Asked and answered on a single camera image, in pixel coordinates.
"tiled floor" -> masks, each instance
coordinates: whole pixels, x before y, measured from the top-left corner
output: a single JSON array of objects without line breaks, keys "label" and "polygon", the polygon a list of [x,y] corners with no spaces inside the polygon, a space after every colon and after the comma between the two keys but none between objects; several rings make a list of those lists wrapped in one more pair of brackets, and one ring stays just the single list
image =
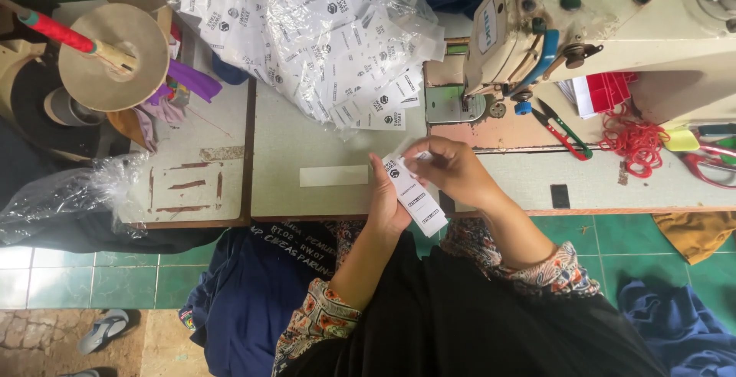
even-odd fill
[{"label": "tiled floor", "polygon": [[[694,266],[659,232],[649,215],[538,216],[550,239],[572,241],[579,260],[615,305],[626,278],[651,287],[690,283],[707,307],[736,332],[736,243]],[[425,238],[416,225],[417,252],[426,255],[439,235]],[[178,255],[116,252],[73,254],[31,248],[0,249],[0,309],[180,308],[214,244]]]}]

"industrial sewing machine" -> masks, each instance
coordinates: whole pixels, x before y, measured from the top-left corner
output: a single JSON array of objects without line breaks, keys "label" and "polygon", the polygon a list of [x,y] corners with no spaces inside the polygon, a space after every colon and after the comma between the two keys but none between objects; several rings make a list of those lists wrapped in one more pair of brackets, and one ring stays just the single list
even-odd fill
[{"label": "industrial sewing machine", "polygon": [[[638,71],[634,103],[642,118],[665,128],[736,119],[736,0],[484,0],[460,57],[426,66],[428,77],[445,75],[427,82],[428,121],[443,124],[430,132],[478,150],[545,147],[533,137],[548,136],[538,124],[521,121],[532,96],[562,98],[548,83],[608,71]],[[448,86],[456,88],[450,96]],[[433,113],[432,90],[445,99],[457,94],[451,104],[465,115]],[[586,142],[600,139],[600,118],[576,121]]]}]

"brown fabric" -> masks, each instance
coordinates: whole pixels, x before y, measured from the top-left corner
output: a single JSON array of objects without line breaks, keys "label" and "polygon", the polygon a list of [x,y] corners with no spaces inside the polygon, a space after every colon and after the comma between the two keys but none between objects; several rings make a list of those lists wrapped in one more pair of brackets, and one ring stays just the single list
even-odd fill
[{"label": "brown fabric", "polygon": [[138,143],[139,146],[146,147],[146,140],[143,138],[141,131],[141,123],[138,122],[138,116],[135,111],[128,108],[127,110],[113,111],[107,113],[107,119],[123,136]]},{"label": "brown fabric", "polygon": [[655,213],[654,223],[691,265],[718,250],[736,230],[736,212]]}]

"woman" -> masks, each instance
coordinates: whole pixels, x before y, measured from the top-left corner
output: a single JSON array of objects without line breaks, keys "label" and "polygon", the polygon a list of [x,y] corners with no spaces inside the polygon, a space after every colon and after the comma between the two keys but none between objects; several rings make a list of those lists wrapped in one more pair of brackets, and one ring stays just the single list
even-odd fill
[{"label": "woman", "polygon": [[381,159],[357,238],[346,229],[329,282],[315,280],[279,340],[273,375],[667,375],[577,263],[505,195],[464,143],[423,138],[407,160],[482,221],[451,223],[428,257]]}]

